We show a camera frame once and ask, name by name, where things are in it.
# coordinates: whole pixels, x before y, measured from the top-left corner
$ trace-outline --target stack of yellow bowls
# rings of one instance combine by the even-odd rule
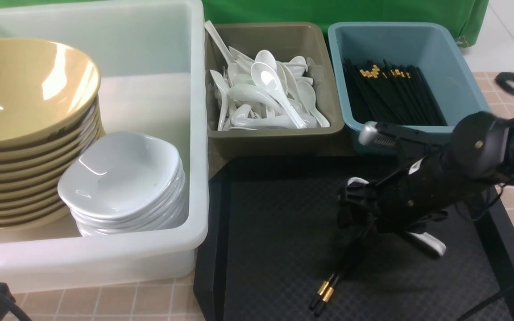
[[[85,53],[39,39],[0,39],[0,230],[69,214],[63,172],[104,136],[100,74]]]

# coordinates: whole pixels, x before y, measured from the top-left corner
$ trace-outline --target white plastic bin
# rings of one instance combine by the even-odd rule
[[[133,130],[177,146],[190,211],[172,230],[82,238],[71,217],[0,232],[0,282],[13,292],[175,278],[194,268],[207,232],[208,164],[200,0],[109,0],[0,9],[0,38],[77,47],[100,68],[106,132]]]

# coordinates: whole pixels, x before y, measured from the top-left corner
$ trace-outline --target dark textured surface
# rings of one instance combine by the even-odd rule
[[[316,319],[307,307],[339,258],[328,240],[335,232],[335,194],[346,179],[231,184],[226,321]],[[382,236],[316,320],[454,321],[498,290],[471,223],[450,210],[449,219],[428,232],[447,245],[443,258]],[[511,318],[500,300],[471,320]]]

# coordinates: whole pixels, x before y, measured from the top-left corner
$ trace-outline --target green curtain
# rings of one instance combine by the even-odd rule
[[[0,8],[86,1],[91,0],[0,0]],[[487,4],[488,0],[203,0],[206,19],[214,24],[308,21],[326,31],[341,21],[435,22],[462,47],[477,41]]]

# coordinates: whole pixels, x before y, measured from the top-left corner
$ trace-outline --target metal spring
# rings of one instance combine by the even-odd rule
[[[393,148],[396,146],[396,142],[394,140],[386,140],[386,138],[377,138],[376,144],[386,146],[387,148]]]

